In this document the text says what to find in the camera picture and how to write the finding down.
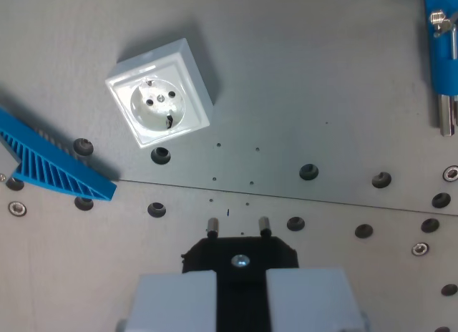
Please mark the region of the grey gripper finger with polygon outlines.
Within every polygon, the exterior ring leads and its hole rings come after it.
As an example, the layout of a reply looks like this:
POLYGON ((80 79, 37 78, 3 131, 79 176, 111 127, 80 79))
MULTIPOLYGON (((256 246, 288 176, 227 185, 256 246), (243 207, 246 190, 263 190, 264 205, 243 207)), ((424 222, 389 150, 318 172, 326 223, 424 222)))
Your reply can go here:
POLYGON ((130 314, 116 330, 216 331, 216 272, 142 275, 130 314))
POLYGON ((272 331, 366 331, 367 322, 341 268, 266 271, 272 331))

